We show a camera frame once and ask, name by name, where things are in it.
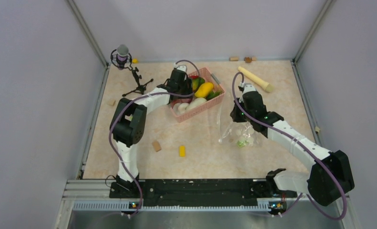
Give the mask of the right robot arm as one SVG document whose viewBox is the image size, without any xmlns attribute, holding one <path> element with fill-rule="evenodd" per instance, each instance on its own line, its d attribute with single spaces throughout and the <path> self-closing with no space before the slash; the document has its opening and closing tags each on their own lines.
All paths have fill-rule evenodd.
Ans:
<svg viewBox="0 0 377 229">
<path fill-rule="evenodd" d="M 262 96 L 257 91 L 246 92 L 234 98 L 230 114 L 234 122 L 248 122 L 265 138 L 285 148 L 300 161 L 307 172 L 277 169 L 268 175 L 266 191 L 273 197 L 284 191 L 309 195 L 321 206 L 338 199 L 345 200 L 346 193 L 355 187 L 348 156 L 341 150 L 323 148 L 297 132 L 280 114 L 267 111 Z"/>
</svg>

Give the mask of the pink plastic basket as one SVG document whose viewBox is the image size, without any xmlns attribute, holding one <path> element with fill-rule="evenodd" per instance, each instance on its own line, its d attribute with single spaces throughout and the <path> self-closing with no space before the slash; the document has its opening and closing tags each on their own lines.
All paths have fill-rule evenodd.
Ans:
<svg viewBox="0 0 377 229">
<path fill-rule="evenodd" d="M 212 83 L 214 88 L 205 98 L 194 97 L 191 100 L 180 99 L 173 101 L 169 105 L 169 109 L 171 114 L 179 123 L 186 121 L 195 115 L 221 103 L 224 98 L 225 89 L 221 85 L 219 79 L 207 67 L 201 68 L 199 71 L 200 75 L 198 75 L 197 72 L 192 72 L 189 74 L 189 76 L 201 76 L 205 80 L 205 83 Z"/>
</svg>

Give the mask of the clear dotted zip top bag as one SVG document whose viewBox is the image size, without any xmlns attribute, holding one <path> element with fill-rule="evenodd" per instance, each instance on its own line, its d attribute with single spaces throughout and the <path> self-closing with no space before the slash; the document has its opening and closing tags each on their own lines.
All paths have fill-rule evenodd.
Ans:
<svg viewBox="0 0 377 229">
<path fill-rule="evenodd" d="M 218 109 L 217 126 L 218 126 L 218 143 L 224 146 L 235 146 L 238 140 L 247 140 L 249 144 L 245 147 L 261 147 L 262 141 L 258 133 L 248 123 L 236 123 L 232 121 L 230 112 L 234 107 L 233 102 L 223 101 Z"/>
</svg>

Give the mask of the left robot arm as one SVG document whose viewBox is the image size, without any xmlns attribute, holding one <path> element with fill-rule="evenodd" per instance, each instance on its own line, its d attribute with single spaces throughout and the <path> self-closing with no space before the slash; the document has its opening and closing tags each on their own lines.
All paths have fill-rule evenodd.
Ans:
<svg viewBox="0 0 377 229">
<path fill-rule="evenodd" d="M 109 142 L 119 159 L 115 184 L 127 197 L 134 197 L 139 191 L 136 150 L 144 134 L 147 115 L 174 100 L 192 96 L 192 81 L 186 65 L 175 65 L 171 76 L 150 93 L 132 100 L 122 98 L 118 102 L 110 124 Z"/>
</svg>

